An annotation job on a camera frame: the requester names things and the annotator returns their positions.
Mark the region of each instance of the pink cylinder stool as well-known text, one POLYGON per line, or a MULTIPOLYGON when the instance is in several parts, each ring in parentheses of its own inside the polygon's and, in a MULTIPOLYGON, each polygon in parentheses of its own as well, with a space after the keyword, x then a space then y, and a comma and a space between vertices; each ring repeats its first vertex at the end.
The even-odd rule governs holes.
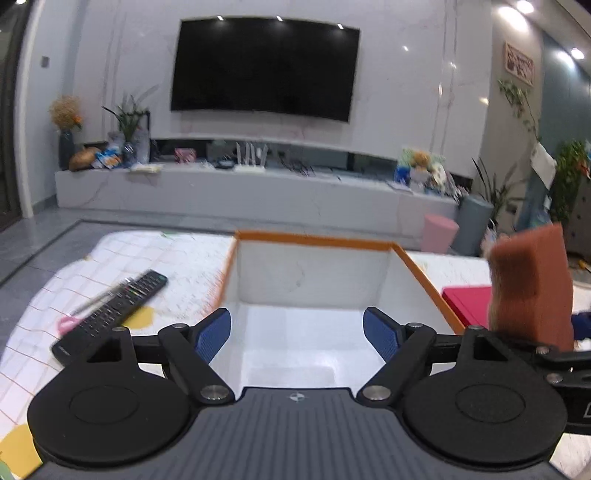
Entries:
POLYGON ((459 228, 458 224, 449 218, 425 215, 421 252, 446 254, 459 228))

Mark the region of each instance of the white marble tv cabinet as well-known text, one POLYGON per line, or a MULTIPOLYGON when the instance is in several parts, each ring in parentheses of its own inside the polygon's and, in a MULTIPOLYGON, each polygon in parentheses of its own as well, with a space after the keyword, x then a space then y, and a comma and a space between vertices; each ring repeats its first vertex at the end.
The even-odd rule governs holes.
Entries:
POLYGON ((424 215, 454 219, 452 199, 395 190, 383 181, 214 170, 198 164, 163 164, 158 174, 129 170, 56 173, 60 207, 173 213, 278 222, 391 235, 416 248, 424 215))

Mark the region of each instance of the red book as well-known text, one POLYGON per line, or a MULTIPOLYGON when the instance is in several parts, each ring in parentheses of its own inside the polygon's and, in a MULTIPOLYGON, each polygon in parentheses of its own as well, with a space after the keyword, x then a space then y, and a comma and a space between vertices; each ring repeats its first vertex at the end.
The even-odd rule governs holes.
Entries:
POLYGON ((488 328, 491 295, 492 287, 451 287, 444 288, 441 296, 465 326, 488 328))

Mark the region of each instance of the dark vase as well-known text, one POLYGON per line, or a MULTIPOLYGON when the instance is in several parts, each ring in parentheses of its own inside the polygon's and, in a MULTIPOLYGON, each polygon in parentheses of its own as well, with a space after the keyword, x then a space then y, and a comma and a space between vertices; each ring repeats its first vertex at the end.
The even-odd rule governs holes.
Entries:
POLYGON ((59 166, 60 170, 67 170, 70 159, 74 156, 74 135, 71 130, 62 130, 59 145, 59 166))

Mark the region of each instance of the decorative frame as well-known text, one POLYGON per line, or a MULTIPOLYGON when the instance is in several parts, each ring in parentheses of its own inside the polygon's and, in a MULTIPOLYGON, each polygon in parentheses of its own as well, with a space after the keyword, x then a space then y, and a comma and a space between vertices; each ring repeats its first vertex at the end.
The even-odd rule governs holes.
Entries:
POLYGON ((527 85, 534 86, 535 65, 533 59, 509 42, 505 42, 504 63, 506 71, 527 85))

